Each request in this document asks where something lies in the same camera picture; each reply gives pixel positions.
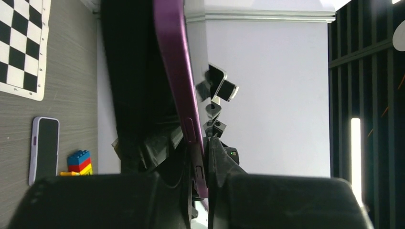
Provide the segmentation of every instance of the lego brick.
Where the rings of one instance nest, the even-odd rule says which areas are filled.
[[[93,174],[93,169],[90,168],[87,172],[83,173],[83,176],[88,176]]]
[[[91,164],[89,164],[88,166],[86,166],[86,168],[84,168],[82,171],[80,171],[80,175],[84,175],[91,169],[92,169]]]
[[[78,166],[68,166],[68,169],[69,172],[80,172],[84,168],[86,168],[86,166],[88,166],[89,164],[91,164],[91,158],[86,159],[83,163],[81,163]]]
[[[79,176],[80,173],[76,173],[76,172],[61,172],[60,175],[61,175],[61,176]]]
[[[90,157],[90,152],[88,150],[79,150],[76,153],[70,155],[67,158],[67,165],[68,166],[78,166],[82,164],[85,160]]]

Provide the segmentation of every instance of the chessboard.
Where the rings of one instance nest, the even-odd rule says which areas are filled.
[[[0,92],[41,101],[51,0],[0,0]]]

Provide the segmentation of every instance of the led light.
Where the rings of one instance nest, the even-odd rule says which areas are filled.
[[[362,136],[361,122],[359,118],[352,118],[352,189],[357,202],[362,202]]]

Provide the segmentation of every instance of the gray table surface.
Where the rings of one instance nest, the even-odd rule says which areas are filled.
[[[59,171],[78,149],[97,172],[97,27],[80,0],[53,0],[45,96],[41,102],[0,92],[0,228],[28,189],[32,119],[60,121]]]

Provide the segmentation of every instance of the white wall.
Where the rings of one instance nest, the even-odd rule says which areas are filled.
[[[330,176],[326,23],[210,21],[209,61],[240,86],[221,137],[250,173]]]
[[[120,173],[120,160],[111,146],[117,131],[100,25],[97,30],[98,173]]]
[[[336,1],[346,0],[205,0],[206,9],[334,11]]]

